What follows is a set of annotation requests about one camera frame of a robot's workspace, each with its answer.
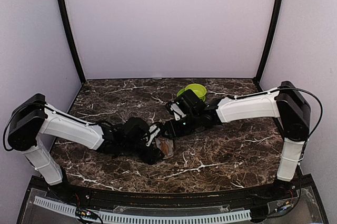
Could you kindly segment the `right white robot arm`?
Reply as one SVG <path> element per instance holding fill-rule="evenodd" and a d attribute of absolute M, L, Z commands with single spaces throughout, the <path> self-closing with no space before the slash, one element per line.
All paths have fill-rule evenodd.
<path fill-rule="evenodd" d="M 274 200 L 289 191 L 289 184 L 304 153 L 306 143 L 314 132 L 310 128 L 311 107 L 303 97 L 305 90 L 296 88 L 290 81 L 267 91 L 248 95 L 227 95 L 206 104 L 197 94 L 186 89 L 166 109 L 174 119 L 165 122 L 164 137 L 175 139 L 190 135 L 200 129 L 253 118 L 277 118 L 284 135 L 283 150 L 276 178 L 269 187 Z"/>

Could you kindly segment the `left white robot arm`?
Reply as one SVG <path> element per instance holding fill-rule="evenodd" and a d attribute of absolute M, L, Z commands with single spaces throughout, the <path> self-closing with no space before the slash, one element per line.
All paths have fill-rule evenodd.
<path fill-rule="evenodd" d="M 103 154 L 132 153 L 144 163 L 155 164 L 164 157 L 152 144 L 161 131 L 160 123 L 148 125 L 135 117 L 121 124 L 87 122 L 56 109 L 37 93 L 12 112 L 3 132 L 3 147 L 8 152 L 21 152 L 47 184 L 54 186 L 54 193 L 69 201 L 74 188 L 66 183 L 65 172 L 44 147 L 40 135 L 62 138 Z"/>

